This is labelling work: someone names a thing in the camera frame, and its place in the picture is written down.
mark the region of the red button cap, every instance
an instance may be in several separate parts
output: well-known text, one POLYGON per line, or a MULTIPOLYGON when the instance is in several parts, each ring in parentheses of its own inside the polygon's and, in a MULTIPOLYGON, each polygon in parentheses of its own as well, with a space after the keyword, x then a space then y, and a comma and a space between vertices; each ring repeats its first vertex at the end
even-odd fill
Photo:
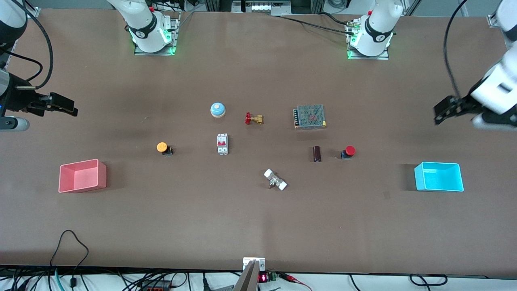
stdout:
POLYGON ((349 155, 349 156, 353 156, 355 155, 355 147, 349 145, 348 147, 346 147, 345 149, 345 154, 349 155))

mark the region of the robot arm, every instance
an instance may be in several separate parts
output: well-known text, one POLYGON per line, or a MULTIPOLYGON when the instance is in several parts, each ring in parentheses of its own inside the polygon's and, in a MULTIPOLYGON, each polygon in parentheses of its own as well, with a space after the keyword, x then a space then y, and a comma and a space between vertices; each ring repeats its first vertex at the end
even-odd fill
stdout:
MULTIPOLYGON (((27 12, 22 7, 21 0, 0 0, 0 54, 12 47, 27 27, 27 12)), ((41 117, 45 111, 60 111, 77 116, 74 101, 56 93, 36 93, 35 89, 44 83, 32 86, 28 81, 7 72, 4 67, 5 63, 0 66, 0 132, 21 132, 29 127, 29 122, 24 118, 6 117, 7 110, 28 112, 41 117)))
POLYGON ((467 96, 448 96, 434 107, 436 125, 449 117, 477 114, 472 119, 476 128, 517 130, 517 2, 503 0, 496 17, 509 41, 503 58, 490 68, 467 96))
POLYGON ((376 0, 371 13, 354 19, 350 45, 365 56, 378 56, 389 46, 395 24, 402 15, 400 0, 376 0))
POLYGON ((144 52, 153 53, 171 43, 171 17, 151 12, 145 0, 107 0, 128 24, 133 42, 144 52))

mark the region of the white circuit breaker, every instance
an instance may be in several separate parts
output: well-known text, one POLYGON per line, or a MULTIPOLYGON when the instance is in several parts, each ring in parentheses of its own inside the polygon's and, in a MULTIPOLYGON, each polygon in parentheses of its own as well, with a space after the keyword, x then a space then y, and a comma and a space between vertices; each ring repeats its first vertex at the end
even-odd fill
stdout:
POLYGON ((217 152, 220 155, 228 154, 228 134, 217 135, 217 152))

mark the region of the metal mesh power supply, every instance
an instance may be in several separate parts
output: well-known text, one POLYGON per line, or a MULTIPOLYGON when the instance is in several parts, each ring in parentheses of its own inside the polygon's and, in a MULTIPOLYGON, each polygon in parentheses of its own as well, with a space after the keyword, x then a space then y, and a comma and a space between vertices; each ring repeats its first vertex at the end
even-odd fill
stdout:
POLYGON ((327 127, 323 104, 299 105, 293 109, 294 129, 320 129, 327 127))

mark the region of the brown table surface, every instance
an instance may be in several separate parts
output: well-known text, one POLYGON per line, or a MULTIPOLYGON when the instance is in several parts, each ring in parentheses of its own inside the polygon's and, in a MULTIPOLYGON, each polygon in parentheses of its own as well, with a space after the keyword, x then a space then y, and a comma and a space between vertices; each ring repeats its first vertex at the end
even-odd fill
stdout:
MULTIPOLYGON (((117 11, 39 19, 55 55, 40 92, 72 98, 79 116, 16 113, 30 129, 2 133, 0 264, 47 264, 70 228, 90 248, 86 265, 237 270, 264 256, 286 271, 517 275, 517 135, 469 117, 433 125, 453 92, 446 18, 401 18, 389 61, 347 60, 343 35, 262 14, 196 13, 172 57, 133 56, 117 11), (293 129, 305 104, 324 104, 327 129, 293 129), (245 125, 247 111, 264 125, 245 125), (227 156, 218 133, 230 136, 227 156), (357 156, 337 159, 349 144, 357 156), (59 166, 92 158, 108 166, 108 188, 59 194, 59 166), (416 191, 422 161, 459 163, 465 192, 416 191), (268 168, 285 191, 267 188, 268 168)), ((449 42, 463 94, 506 50, 484 18, 456 19, 449 42)), ((33 23, 16 52, 47 68, 33 23)), ((9 70, 35 68, 12 59, 9 70)), ((70 235, 62 247, 56 264, 84 255, 70 235)))

